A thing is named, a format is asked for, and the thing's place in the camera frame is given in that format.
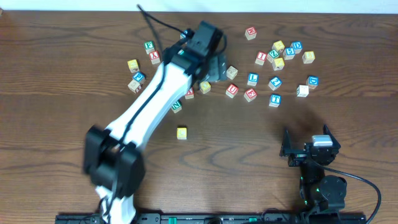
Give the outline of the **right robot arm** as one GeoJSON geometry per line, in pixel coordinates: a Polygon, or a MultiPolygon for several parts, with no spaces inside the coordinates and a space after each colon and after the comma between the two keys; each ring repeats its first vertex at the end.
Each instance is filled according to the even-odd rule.
{"type": "Polygon", "coordinates": [[[300,168],[300,196],[306,204],[300,217],[306,223],[316,215],[337,214],[345,207],[347,182],[342,177],[325,174],[340,147],[326,125],[323,134],[314,135],[303,149],[294,149],[289,132],[284,131],[279,156],[288,158],[288,166],[300,168]]]}

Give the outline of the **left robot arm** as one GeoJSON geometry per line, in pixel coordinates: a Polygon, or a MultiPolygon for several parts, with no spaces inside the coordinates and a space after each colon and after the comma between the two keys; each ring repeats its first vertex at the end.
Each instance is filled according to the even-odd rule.
{"type": "Polygon", "coordinates": [[[222,30],[200,22],[197,30],[188,30],[163,51],[152,81],[119,118],[105,129],[88,130],[83,172],[96,187],[104,223],[133,221],[133,196],[146,173],[142,153],[149,138],[172,105],[217,69],[215,61],[224,55],[217,48],[226,41],[222,30]]]}

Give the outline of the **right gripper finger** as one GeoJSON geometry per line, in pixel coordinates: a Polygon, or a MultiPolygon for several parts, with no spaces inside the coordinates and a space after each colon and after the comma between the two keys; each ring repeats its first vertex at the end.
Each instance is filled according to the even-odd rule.
{"type": "Polygon", "coordinates": [[[335,137],[332,135],[330,129],[328,128],[328,126],[326,124],[323,125],[323,133],[324,133],[324,135],[328,135],[332,142],[336,141],[335,137]]]}
{"type": "Polygon", "coordinates": [[[284,135],[282,138],[282,145],[280,147],[279,156],[280,157],[287,157],[293,154],[293,149],[291,145],[291,140],[289,136],[289,132],[287,128],[284,129],[284,135]]]}

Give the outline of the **yellow C block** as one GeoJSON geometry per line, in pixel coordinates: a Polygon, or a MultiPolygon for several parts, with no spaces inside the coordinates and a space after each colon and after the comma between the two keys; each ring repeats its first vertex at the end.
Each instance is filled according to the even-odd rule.
{"type": "Polygon", "coordinates": [[[179,139],[179,140],[187,139],[187,128],[186,127],[178,127],[177,128],[177,139],[179,139]]]}

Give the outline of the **yellow O block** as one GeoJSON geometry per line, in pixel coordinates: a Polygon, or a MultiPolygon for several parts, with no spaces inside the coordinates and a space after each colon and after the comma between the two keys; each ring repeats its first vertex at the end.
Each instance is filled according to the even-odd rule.
{"type": "Polygon", "coordinates": [[[201,82],[199,84],[199,86],[200,86],[200,91],[203,94],[206,94],[206,93],[208,93],[211,90],[211,85],[210,85],[210,83],[208,81],[201,82]]]}

